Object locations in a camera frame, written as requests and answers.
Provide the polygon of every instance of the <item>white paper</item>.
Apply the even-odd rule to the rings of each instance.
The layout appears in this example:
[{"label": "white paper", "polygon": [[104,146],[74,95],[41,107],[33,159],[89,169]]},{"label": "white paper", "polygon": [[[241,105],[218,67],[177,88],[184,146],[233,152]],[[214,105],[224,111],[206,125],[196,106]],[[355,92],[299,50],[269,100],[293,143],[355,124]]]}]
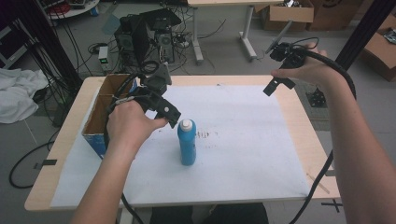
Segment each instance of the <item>white paper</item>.
[{"label": "white paper", "polygon": [[[275,96],[264,86],[169,87],[163,96],[197,126],[196,161],[183,166],[177,128],[155,131],[132,164],[133,206],[232,203],[306,197],[309,191]],[[52,207],[76,207],[100,159],[78,133]]]}]

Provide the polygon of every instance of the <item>blue bottle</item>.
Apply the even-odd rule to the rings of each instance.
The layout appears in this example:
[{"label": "blue bottle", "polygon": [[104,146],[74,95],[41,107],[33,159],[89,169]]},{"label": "blue bottle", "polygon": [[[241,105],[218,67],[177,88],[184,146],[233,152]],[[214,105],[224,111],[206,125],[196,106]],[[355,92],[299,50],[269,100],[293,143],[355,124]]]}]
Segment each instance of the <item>blue bottle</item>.
[{"label": "blue bottle", "polygon": [[183,119],[177,127],[177,136],[180,143],[181,164],[193,165],[196,157],[195,150],[196,126],[192,119]]}]

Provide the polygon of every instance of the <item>blue cardboard box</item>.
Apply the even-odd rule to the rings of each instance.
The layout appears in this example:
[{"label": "blue cardboard box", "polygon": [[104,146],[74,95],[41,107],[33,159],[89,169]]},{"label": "blue cardboard box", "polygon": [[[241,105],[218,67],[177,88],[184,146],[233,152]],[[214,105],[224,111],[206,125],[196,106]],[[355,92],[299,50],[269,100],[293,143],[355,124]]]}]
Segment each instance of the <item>blue cardboard box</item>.
[{"label": "blue cardboard box", "polygon": [[[82,135],[85,140],[90,144],[93,150],[103,158],[106,153],[104,130],[106,125],[107,108],[111,103],[113,94],[119,89],[128,75],[108,75],[103,82],[98,95],[93,103],[93,107],[90,115],[88,116],[87,122],[82,130]],[[128,91],[136,85],[136,83],[130,83],[125,88],[125,96]]]}]

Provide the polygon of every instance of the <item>desk leg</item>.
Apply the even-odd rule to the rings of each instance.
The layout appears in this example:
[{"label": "desk leg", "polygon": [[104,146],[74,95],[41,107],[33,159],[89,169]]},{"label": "desk leg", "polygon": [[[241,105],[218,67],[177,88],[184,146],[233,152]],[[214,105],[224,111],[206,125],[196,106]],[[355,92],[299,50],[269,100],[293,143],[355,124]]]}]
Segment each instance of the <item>desk leg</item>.
[{"label": "desk leg", "polygon": [[197,20],[197,10],[198,7],[194,7],[192,9],[192,46],[194,47],[194,52],[195,52],[195,59],[196,62],[199,64],[204,61],[204,56],[202,55],[201,52],[201,47],[199,46],[198,42],[198,20]]},{"label": "desk leg", "polygon": [[126,208],[122,208],[120,216],[120,224],[132,224],[134,217],[128,212]]},{"label": "desk leg", "polygon": [[250,56],[250,61],[252,62],[254,59],[257,59],[257,54],[254,51],[253,47],[251,47],[250,42],[248,41],[248,30],[250,28],[251,16],[253,14],[254,6],[248,6],[247,8],[247,20],[245,23],[245,30],[243,32],[239,32],[241,36],[242,43],[244,44],[245,48],[247,49],[248,55]]}]

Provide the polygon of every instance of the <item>forearm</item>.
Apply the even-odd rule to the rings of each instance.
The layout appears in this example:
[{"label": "forearm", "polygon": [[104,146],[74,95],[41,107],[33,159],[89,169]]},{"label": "forearm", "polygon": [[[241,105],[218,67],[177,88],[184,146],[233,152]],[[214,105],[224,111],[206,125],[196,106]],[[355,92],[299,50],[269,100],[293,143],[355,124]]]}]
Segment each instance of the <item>forearm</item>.
[{"label": "forearm", "polygon": [[385,223],[396,216],[395,169],[370,131],[342,78],[325,88],[337,183],[348,223]]},{"label": "forearm", "polygon": [[120,196],[134,155],[128,150],[115,153],[113,149],[110,143],[72,223],[114,223],[116,220]]}]

